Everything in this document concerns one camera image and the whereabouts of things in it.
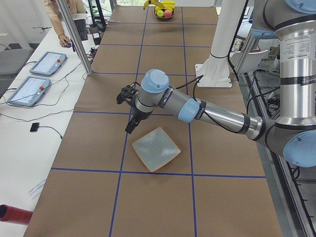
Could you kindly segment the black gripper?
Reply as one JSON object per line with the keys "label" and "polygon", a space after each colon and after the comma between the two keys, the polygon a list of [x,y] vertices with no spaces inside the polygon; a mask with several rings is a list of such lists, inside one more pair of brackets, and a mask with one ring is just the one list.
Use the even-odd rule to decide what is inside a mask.
{"label": "black gripper", "polygon": [[149,118],[152,111],[153,111],[152,107],[142,107],[139,109],[137,108],[136,105],[133,105],[132,106],[133,117],[131,121],[127,124],[125,131],[128,134],[131,134],[134,131],[134,129],[139,125],[141,120],[145,120]]}

